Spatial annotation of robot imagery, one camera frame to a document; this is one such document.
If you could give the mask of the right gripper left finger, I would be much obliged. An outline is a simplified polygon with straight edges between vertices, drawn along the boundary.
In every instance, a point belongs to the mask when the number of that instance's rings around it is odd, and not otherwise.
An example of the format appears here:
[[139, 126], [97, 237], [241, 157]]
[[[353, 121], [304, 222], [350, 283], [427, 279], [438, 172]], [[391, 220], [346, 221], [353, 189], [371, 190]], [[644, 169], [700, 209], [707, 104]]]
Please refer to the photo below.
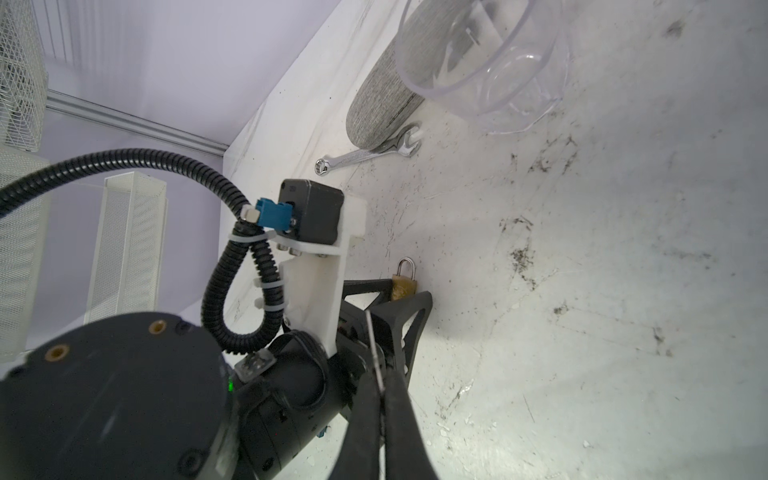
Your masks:
[[381, 394], [375, 375], [360, 379], [331, 480], [376, 480], [380, 475]]

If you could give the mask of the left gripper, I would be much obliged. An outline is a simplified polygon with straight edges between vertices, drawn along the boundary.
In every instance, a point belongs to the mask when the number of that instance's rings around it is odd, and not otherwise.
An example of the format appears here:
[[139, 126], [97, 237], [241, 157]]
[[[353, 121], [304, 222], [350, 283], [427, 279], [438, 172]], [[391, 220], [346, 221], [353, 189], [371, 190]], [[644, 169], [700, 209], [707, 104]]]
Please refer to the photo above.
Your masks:
[[[430, 292], [390, 301], [391, 279], [345, 280], [342, 299], [376, 294], [370, 314], [380, 363], [409, 386], [418, 344], [433, 308]], [[361, 375], [371, 360], [366, 340], [336, 336], [326, 355], [308, 332], [292, 330], [234, 366], [238, 411], [235, 479], [272, 479], [338, 415], [351, 410]]]

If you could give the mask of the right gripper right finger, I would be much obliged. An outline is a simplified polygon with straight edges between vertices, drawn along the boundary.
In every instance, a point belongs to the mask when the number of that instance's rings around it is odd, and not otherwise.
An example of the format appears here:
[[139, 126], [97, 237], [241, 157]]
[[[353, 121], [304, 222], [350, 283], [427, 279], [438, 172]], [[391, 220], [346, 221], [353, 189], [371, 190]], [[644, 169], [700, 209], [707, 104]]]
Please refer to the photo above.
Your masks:
[[415, 418], [404, 375], [388, 369], [383, 393], [385, 478], [437, 480]]

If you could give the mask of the brass padlock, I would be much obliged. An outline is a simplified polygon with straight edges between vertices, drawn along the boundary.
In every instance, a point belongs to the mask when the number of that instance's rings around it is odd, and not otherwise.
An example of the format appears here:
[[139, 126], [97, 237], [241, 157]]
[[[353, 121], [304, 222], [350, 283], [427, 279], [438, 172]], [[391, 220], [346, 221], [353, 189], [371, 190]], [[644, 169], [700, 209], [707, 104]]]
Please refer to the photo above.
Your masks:
[[404, 257], [398, 262], [396, 272], [392, 276], [391, 301], [398, 301], [416, 293], [418, 283], [415, 273], [416, 265], [412, 258]]

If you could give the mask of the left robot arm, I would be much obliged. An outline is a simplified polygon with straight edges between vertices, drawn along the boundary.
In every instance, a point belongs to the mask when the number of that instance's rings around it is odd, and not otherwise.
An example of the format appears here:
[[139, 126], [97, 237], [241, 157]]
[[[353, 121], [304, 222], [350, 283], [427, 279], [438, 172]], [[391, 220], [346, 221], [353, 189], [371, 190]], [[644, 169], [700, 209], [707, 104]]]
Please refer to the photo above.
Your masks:
[[5, 479], [272, 479], [336, 417], [334, 479], [432, 479], [408, 394], [433, 301], [348, 281], [329, 351], [284, 329], [229, 365], [214, 338], [159, 312], [111, 317], [38, 347], [1, 382]]

